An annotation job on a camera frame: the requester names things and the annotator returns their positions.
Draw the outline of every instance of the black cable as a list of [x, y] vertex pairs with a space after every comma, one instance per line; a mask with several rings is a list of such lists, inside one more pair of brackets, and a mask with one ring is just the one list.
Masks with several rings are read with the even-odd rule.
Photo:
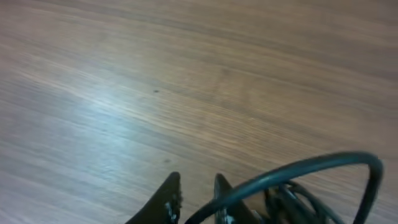
[[272, 170], [243, 184], [240, 184], [229, 191], [229, 193], [224, 194], [217, 199], [213, 199], [197, 212], [195, 212], [185, 223], [201, 223], [203, 220], [222, 208], [228, 208], [230, 205], [252, 194], [266, 190], [269, 187], [284, 184], [289, 180], [302, 175], [334, 167], [354, 164], [366, 164], [369, 167], [369, 180], [353, 222], [353, 224], [363, 224], [368, 217], [370, 209], [373, 205], [373, 201], [376, 198], [377, 190], [381, 183], [383, 173], [381, 161], [373, 154], [367, 152], [341, 152], [313, 157], [282, 166], [278, 169]]

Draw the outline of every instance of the wooden floor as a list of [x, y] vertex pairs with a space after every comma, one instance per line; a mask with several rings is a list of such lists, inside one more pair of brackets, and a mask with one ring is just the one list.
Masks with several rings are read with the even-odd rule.
[[[124, 223], [175, 170], [183, 223], [212, 198], [217, 172], [236, 185], [348, 150], [384, 161], [368, 223], [396, 223], [397, 9], [0, 1], [0, 223]], [[345, 167], [299, 181], [349, 223], [367, 174]]]

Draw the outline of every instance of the brown wood grain surface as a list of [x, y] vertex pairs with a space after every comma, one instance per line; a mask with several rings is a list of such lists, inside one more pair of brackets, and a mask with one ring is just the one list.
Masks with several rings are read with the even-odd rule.
[[[172, 171], [183, 223], [212, 198], [217, 172], [236, 185], [350, 150], [386, 167], [368, 223], [396, 223], [397, 9], [0, 1], [0, 223], [124, 223]], [[299, 182], [350, 223], [367, 174], [344, 167]]]

